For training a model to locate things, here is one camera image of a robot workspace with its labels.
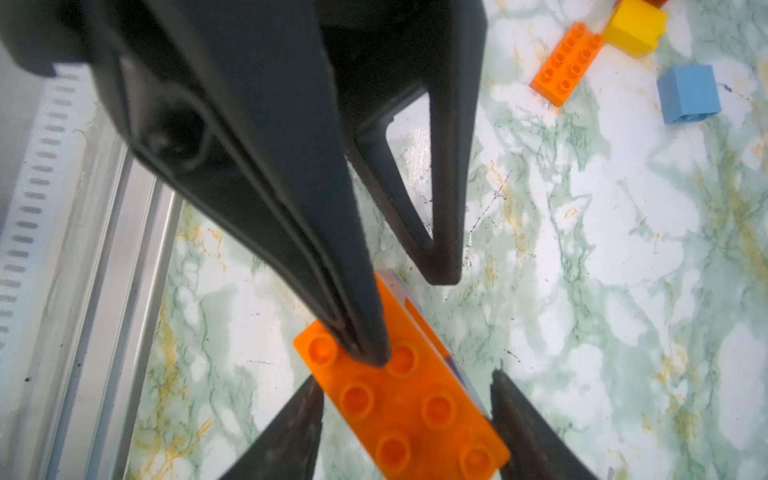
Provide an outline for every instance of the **orange lego brick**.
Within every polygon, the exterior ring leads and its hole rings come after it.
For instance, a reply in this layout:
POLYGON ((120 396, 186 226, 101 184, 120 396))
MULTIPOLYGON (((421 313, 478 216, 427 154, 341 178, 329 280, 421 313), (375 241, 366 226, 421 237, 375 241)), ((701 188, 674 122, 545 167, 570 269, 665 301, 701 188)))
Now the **orange lego brick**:
POLYGON ((583 22, 575 22, 538 71, 531 88, 560 107, 571 96, 603 45, 602 35, 587 30, 583 22))
POLYGON ((293 345, 387 478, 483 480, 509 450, 436 347, 376 277, 392 359, 356 362, 320 322, 293 345))

